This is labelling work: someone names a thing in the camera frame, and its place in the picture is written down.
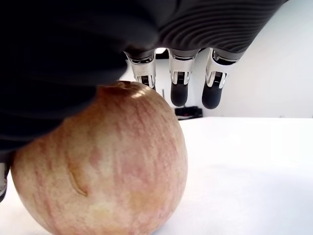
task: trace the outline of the white tabletop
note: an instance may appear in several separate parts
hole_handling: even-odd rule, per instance
[[[312,235],[313,119],[181,121],[189,173],[183,199],[154,235]],[[0,234],[47,235],[11,178]]]

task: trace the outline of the ribbed black cover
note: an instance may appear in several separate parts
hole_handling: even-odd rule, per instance
[[[244,52],[284,0],[199,0],[160,28],[163,47]]]

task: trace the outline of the apple skin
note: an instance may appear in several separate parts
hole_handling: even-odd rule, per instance
[[[187,151],[166,101],[146,85],[98,87],[95,101],[19,150],[12,177],[54,235],[149,235],[173,214]]]

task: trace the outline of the robotic hand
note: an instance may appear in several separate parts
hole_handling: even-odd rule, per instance
[[[0,202],[10,153],[87,107],[99,84],[126,70],[155,89],[155,49],[170,58],[171,100],[187,100],[209,47],[202,102],[213,109],[231,69],[286,0],[46,0],[4,6],[0,81]]]

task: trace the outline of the white background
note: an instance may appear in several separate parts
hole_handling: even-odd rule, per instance
[[[201,103],[208,51],[196,58],[186,105]],[[131,68],[121,80],[134,79]],[[157,60],[156,90],[170,101],[168,60]],[[204,116],[313,117],[313,0],[290,0],[259,33]]]

